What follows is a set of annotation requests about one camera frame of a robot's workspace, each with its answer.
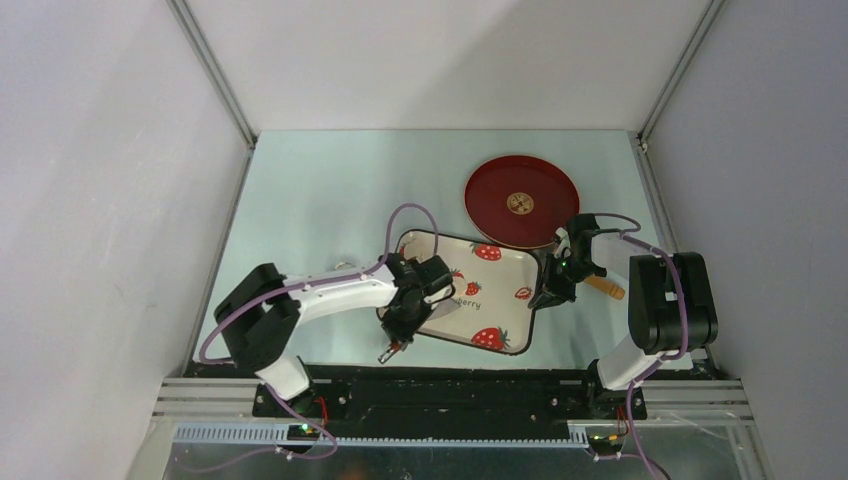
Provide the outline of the metal scraper wooden handle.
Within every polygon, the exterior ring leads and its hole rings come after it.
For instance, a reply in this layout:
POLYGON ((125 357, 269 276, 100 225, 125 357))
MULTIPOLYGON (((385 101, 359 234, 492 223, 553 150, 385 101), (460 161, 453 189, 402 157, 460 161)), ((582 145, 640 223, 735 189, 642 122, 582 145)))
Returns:
POLYGON ((397 353, 404 351, 413 341, 419 329, 427 322, 444 317, 459 308, 452 300, 437 302, 432 305, 423 304, 412 311, 400 308, 378 308, 377 318, 384 333, 389 339, 389 345, 381 353, 377 361, 386 364, 397 353))

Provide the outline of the strawberry print rectangular tray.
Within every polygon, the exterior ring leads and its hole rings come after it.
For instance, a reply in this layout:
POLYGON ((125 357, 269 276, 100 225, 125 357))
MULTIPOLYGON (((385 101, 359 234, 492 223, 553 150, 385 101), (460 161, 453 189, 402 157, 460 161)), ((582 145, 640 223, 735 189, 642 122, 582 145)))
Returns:
POLYGON ((531 343, 535 313, 528 307, 541 272, 530 253, 424 230, 398 240, 420 239, 427 258, 437 253, 450 268, 459 308, 427 321, 419 334, 504 355, 519 355, 531 343))

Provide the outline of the white dough piece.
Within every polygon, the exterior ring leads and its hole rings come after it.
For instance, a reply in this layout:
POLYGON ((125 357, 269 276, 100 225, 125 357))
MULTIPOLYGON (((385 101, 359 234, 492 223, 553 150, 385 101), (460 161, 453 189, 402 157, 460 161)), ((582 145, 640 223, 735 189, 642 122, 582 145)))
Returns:
POLYGON ((413 239, 404 243, 398 253, 406 260, 422 261, 427 258, 426 246, 420 239, 413 239))

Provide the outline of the round red lacquer tray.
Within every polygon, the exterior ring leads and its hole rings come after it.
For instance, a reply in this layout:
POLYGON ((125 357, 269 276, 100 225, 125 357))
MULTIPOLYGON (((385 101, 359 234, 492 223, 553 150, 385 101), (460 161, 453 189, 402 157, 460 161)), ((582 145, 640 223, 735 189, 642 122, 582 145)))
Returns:
POLYGON ((463 200, 476 230, 512 249, 552 245, 555 231, 580 212, 570 177, 529 155, 500 156, 478 166, 465 183, 463 200))

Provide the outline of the wooden dough roller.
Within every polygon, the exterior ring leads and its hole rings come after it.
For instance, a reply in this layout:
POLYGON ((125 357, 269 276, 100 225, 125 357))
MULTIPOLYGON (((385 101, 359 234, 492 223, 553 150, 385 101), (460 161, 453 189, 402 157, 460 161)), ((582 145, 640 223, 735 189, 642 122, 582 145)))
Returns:
POLYGON ((584 283, 617 301, 623 300, 626 294, 623 287, 606 277, 591 275, 584 280, 584 283))

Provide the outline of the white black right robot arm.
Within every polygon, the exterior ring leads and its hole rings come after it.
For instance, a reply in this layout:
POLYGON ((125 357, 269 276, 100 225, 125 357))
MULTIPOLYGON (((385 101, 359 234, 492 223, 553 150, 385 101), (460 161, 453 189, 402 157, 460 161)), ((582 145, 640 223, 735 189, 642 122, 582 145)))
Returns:
POLYGON ((578 214, 557 229, 555 248, 542 265, 529 307, 552 308, 576 300, 576 287, 614 273, 626 280, 627 335, 587 369, 581 392, 585 411, 606 418, 662 365, 713 343, 718 319, 706 262, 696 252, 668 253, 627 228, 603 228, 599 214, 578 214))

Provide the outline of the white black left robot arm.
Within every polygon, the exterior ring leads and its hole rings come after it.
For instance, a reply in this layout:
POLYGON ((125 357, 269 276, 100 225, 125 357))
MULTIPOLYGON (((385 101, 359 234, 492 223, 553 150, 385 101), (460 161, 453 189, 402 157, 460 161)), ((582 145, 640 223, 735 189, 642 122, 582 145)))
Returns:
POLYGON ((372 308, 388 337, 381 364, 406 349, 422 325, 456 289, 449 267, 437 255, 426 260, 398 253, 383 255, 369 268, 287 277, 272 263, 254 268, 215 309, 216 326, 202 343, 223 338, 228 361, 252 372, 292 416, 304 416, 316 403, 316 390, 304 363, 287 354, 295 329, 342 312, 372 308))

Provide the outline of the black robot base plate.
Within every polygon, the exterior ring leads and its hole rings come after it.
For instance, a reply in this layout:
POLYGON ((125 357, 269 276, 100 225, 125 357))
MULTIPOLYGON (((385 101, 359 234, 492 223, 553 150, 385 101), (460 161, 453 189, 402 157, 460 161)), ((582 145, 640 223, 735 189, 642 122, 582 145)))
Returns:
POLYGON ((289 404, 336 437, 398 440, 564 440, 578 420, 647 417, 642 392, 589 388, 568 369, 445 369, 310 365, 289 404))

